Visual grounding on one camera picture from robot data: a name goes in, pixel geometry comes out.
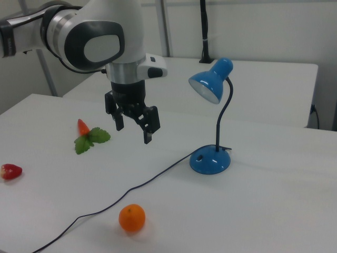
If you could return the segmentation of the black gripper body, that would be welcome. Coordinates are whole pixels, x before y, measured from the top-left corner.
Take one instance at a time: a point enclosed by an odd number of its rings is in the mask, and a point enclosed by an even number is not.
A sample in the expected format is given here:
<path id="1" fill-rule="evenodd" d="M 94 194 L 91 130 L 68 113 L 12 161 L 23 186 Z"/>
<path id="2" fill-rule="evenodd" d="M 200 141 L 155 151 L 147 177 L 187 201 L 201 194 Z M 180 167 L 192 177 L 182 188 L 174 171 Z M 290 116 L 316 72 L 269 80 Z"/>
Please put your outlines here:
<path id="1" fill-rule="evenodd" d="M 125 116 L 139 118 L 145 105 L 145 81 L 131 84 L 111 83 L 113 99 Z"/>

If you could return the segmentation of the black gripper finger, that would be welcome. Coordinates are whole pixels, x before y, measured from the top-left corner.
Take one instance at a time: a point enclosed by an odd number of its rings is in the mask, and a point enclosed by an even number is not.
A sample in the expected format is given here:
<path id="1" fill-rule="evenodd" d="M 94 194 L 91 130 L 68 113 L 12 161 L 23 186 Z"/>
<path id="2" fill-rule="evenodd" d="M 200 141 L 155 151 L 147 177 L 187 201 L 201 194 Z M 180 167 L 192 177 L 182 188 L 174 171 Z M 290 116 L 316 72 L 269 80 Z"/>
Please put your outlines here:
<path id="1" fill-rule="evenodd" d="M 133 111 L 132 118 L 143 130 L 144 143 L 150 143 L 152 134 L 161 127 L 157 107 L 138 106 Z"/>
<path id="2" fill-rule="evenodd" d="M 113 92 L 109 91 L 105 94 L 105 111 L 107 114 L 111 115 L 115 125 L 116 130 L 120 131 L 124 128 L 124 120 L 123 120 L 123 110 L 122 108 L 117 106 L 117 103 L 114 100 Z"/>

